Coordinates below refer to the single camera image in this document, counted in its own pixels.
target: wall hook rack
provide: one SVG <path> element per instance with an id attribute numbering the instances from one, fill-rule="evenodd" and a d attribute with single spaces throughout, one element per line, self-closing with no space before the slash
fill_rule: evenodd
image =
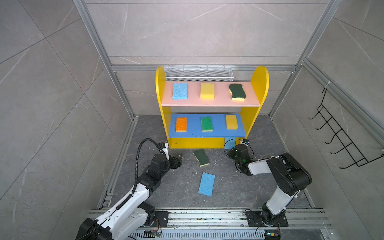
<path id="1" fill-rule="evenodd" d="M 333 131 L 333 137 L 332 137 L 332 139 L 331 139 L 329 142 L 325 142 L 325 143 L 326 143 L 326 144 L 330 144 L 330 143 L 333 141 L 333 139 L 336 137 L 337 139 L 339 139 L 339 141 L 341 142 L 341 144 L 342 144 L 342 146 L 343 146 L 339 151 L 337 151 L 337 152 L 331 152 L 331 154 L 337 154 L 337 153 L 339 153 L 339 152 L 341 152 L 342 150 L 345 149 L 345 150 L 348 152 L 349 156 L 352 158 L 352 160 L 353 160 L 354 163 L 352 163 L 351 165 L 349 165 L 349 166 L 347 166 L 347 167 L 340 167 L 340 169 L 346 169 L 346 168 L 349 168 L 350 166 L 353 166 L 353 165 L 357 165 L 358 167 L 361 167 L 361 166 L 364 166 L 365 164 L 368 164 L 368 163 L 373 162 L 373 161 L 375 161 L 375 160 L 377 160 L 377 159 L 379 159 L 379 158 L 384 157 L 384 153 L 383 153 L 383 154 L 380 155 L 380 157 L 377 157 L 377 158 L 375 158 L 375 159 L 369 161 L 369 160 L 363 155 L 363 153 L 360 151 L 360 149 L 356 146 L 356 144 L 352 141 L 352 139 L 348 136 L 348 134 L 344 131 L 344 129 L 340 126 L 340 124 L 336 121 L 336 119 L 332 116 L 332 114 L 328 111 L 328 109 L 325 108 L 325 106 L 323 105 L 323 101 L 324 101 L 324 97 L 325 97 L 326 92 L 327 92 L 327 89 L 324 88 L 323 91 L 321 92 L 321 93 L 324 93 L 324 95 L 323 95 L 323 99 L 321 100 L 321 104 L 320 104 L 320 106 L 317 108 L 317 113 L 316 113 L 316 115 L 315 115 L 314 117 L 312 117 L 312 118 L 308 118 L 308 119 L 312 120 L 312 119 L 314 119 L 317 115 L 320 114 L 320 115 L 322 116 L 322 118 L 324 119 L 325 123 L 324 123 L 320 128 L 315 128 L 315 129 L 316 129 L 316 130 L 320 130 L 320 129 L 322 129 L 325 125 L 328 125 L 328 126 L 331 128 L 331 130 Z M 324 117 L 324 115 L 321 113 L 322 110 L 326 111 L 326 112 L 329 114 L 329 116 L 331 116 L 328 120 L 327 120 L 327 119 Z M 332 119 L 336 122 L 337 126 L 339 126 L 340 130 L 336 131 L 336 130 L 329 124 L 329 121 L 332 120 Z M 345 144 L 345 143 L 340 139 L 340 137 L 338 136 L 338 134 L 340 134 L 340 133 L 344 133 L 344 134 L 347 136 L 347 138 L 348 138 L 348 140 L 349 140 L 348 144 Z M 354 147 L 354 148 L 356 148 L 357 151 L 359 151 L 359 153 L 360 153 L 361 156 L 362 156 L 362 158 L 361 158 L 360 160 L 356 160 L 356 159 L 352 156 L 352 154 L 350 153 L 350 151 L 349 151 L 348 148 L 347 148 L 347 147 L 349 147 L 349 146 Z"/>

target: wire mesh basket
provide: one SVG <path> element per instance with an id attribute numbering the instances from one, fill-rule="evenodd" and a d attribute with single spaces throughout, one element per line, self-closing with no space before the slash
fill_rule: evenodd
<path id="1" fill-rule="evenodd" d="M 169 66 L 164 71 L 167 81 L 233 81 L 232 69 L 225 66 Z"/>

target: green sponge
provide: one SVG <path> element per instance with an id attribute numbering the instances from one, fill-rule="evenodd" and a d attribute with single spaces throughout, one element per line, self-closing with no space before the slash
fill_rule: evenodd
<path id="1" fill-rule="evenodd" d="M 209 158 L 204 149 L 196 150 L 193 153 L 195 154 L 196 159 L 199 161 L 200 167 L 209 164 Z"/>
<path id="2" fill-rule="evenodd" d="M 232 100 L 244 101 L 245 92 L 243 90 L 243 85 L 241 84 L 231 84 L 229 85 L 229 92 L 232 95 Z"/>
<path id="3" fill-rule="evenodd" d="M 212 132 L 214 130 L 214 127 L 212 125 L 212 118 L 211 117 L 202 117 L 201 118 L 201 128 L 203 132 Z"/>

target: gray tile wall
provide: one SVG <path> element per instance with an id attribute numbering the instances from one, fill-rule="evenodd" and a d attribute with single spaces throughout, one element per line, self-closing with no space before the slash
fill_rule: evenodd
<path id="1" fill-rule="evenodd" d="M 74 239 L 129 117 L 72 0 L 0 8 L 0 239 Z"/>
<path id="2" fill-rule="evenodd" d="M 310 59 L 384 125 L 384 1 L 344 0 Z"/>
<path id="3" fill-rule="evenodd" d="M 296 64 L 327 0 L 88 0 L 113 64 Z"/>
<path id="4" fill-rule="evenodd" d="M 304 69 L 273 121 L 289 152 L 311 174 L 313 182 L 307 187 L 308 192 L 315 206 L 325 209 L 339 238 L 382 239 L 384 159 L 361 167 L 340 169 L 353 163 L 351 157 L 346 150 L 330 154 L 341 149 L 341 143 L 336 138 L 330 144 L 325 143 L 332 139 L 333 132 L 329 126 L 315 129 L 325 123 L 320 115 L 308 119 L 317 113 L 322 91 L 323 86 Z M 323 104 L 367 159 L 382 154 L 380 144 L 332 95 L 327 93 Z M 324 111 L 322 113 L 327 119 L 330 117 Z M 349 150 L 355 158 L 361 157 L 352 147 Z"/>
<path id="5" fill-rule="evenodd" d="M 154 71 L 120 71 L 118 78 L 128 97 L 133 111 L 137 115 L 159 115 L 159 104 L 156 97 Z M 253 71 L 234 71 L 234 81 L 250 81 Z M 290 75 L 289 71 L 270 71 L 270 86 L 268 96 L 260 111 L 260 114 L 267 115 L 275 103 L 281 89 Z M 172 108 L 174 113 L 237 113 L 241 108 Z"/>

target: pink shelf board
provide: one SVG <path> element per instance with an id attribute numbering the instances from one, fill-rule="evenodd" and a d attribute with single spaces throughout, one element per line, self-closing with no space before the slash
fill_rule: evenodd
<path id="1" fill-rule="evenodd" d="M 188 83 L 188 99 L 172 99 L 174 83 Z M 215 84 L 215 99 L 200 99 L 201 83 Z M 243 85 L 246 95 L 244 101 L 232 100 L 229 85 L 234 83 Z M 250 82 L 166 82 L 161 105 L 166 107 L 259 107 L 260 102 Z"/>

